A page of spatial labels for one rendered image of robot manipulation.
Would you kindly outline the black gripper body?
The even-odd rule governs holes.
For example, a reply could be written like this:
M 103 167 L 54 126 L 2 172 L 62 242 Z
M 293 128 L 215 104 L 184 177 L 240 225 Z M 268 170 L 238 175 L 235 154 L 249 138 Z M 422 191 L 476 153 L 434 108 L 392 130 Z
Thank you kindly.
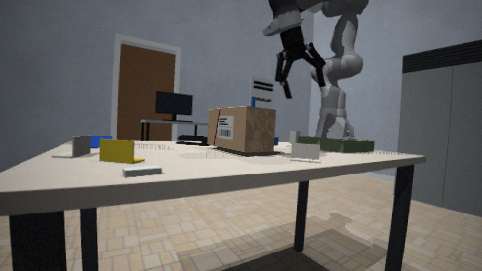
M 302 59 L 304 55 L 300 52 L 303 48 L 306 51 L 306 45 L 304 44 L 304 38 L 301 30 L 301 26 L 293 27 L 280 33 L 283 48 L 286 52 L 286 57 L 291 58 L 293 51 L 297 50 L 297 55 L 294 61 Z

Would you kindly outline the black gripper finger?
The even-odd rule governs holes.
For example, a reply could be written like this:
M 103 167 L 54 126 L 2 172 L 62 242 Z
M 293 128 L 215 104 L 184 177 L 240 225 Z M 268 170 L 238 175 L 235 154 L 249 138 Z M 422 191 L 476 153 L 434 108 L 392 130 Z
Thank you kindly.
M 312 42 L 306 45 L 306 49 L 310 52 L 313 58 L 307 53 L 303 48 L 300 49 L 300 52 L 304 55 L 304 58 L 308 63 L 310 63 L 313 67 L 316 68 L 316 75 L 319 83 L 319 87 L 325 87 L 325 80 L 323 76 L 324 65 L 326 62 L 321 56 L 318 54 Z
M 289 89 L 289 85 L 288 85 L 288 81 L 286 81 L 286 79 L 287 79 L 287 76 L 289 74 L 292 63 L 294 62 L 294 59 L 297 55 L 297 52 L 298 52 L 297 50 L 294 50 L 293 54 L 291 56 L 291 59 L 287 58 L 284 70 L 283 70 L 283 63 L 284 63 L 284 57 L 286 55 L 286 52 L 277 53 L 278 60 L 277 60 L 275 81 L 279 81 L 280 85 L 283 86 L 286 99 L 292 98 L 291 93 L 290 93 L 290 89 Z M 283 70 L 283 74 L 282 74 L 282 70 Z

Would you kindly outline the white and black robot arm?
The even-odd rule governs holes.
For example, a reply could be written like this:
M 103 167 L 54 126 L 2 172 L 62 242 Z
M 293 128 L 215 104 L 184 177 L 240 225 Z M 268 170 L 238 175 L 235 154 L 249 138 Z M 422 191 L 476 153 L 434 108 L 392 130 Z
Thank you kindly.
M 274 22 L 263 31 L 264 36 L 273 36 L 299 26 L 304 20 L 300 13 L 320 2 L 324 2 L 321 3 L 321 10 L 325 17 L 342 15 L 330 43 L 335 55 L 324 59 L 326 65 L 322 72 L 326 86 L 319 87 L 321 108 L 317 135 L 314 137 L 359 140 L 354 136 L 354 128 L 346 118 L 346 93 L 339 88 L 338 80 L 353 77 L 362 70 L 363 59 L 354 51 L 354 44 L 358 30 L 357 14 L 362 14 L 369 0 L 297 0 L 297 3 L 296 0 L 268 1 Z

